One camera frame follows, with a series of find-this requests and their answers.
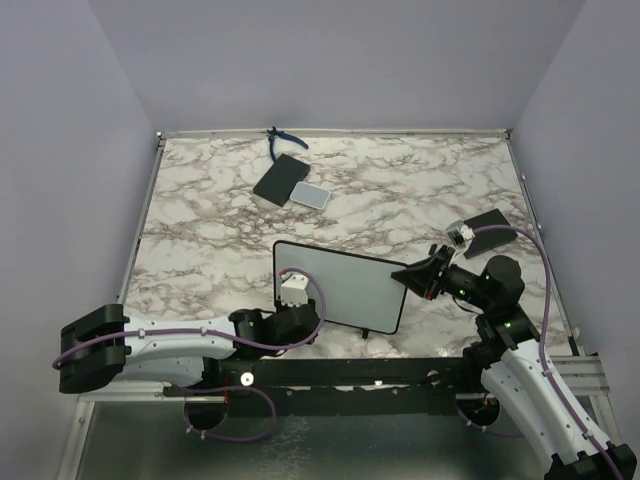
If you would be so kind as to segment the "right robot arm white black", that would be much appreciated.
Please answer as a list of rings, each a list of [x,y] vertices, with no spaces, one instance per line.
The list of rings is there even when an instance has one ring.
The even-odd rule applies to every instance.
[[[453,262],[443,246],[391,277],[414,294],[440,294],[479,309],[479,341],[463,351],[461,383],[492,394],[520,430],[548,479],[631,479],[637,458],[616,445],[582,407],[545,353],[541,333],[519,304],[524,291],[519,263],[491,257],[480,274]]]

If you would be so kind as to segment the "small whiteboard black frame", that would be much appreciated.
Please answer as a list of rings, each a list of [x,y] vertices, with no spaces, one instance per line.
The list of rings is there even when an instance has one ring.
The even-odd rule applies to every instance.
[[[391,274],[405,269],[405,263],[286,240],[273,244],[272,262],[275,273],[294,267],[315,278],[327,302],[328,322],[397,332],[407,289]]]

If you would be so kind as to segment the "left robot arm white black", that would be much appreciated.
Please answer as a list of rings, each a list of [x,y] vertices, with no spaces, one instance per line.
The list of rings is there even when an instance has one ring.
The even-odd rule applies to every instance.
[[[240,309],[190,322],[130,317],[121,304],[107,304],[62,328],[53,368],[63,394],[96,391],[114,380],[142,380],[206,395],[220,385],[214,361],[259,360],[307,345],[325,317],[326,304],[313,299],[279,303],[273,313]]]

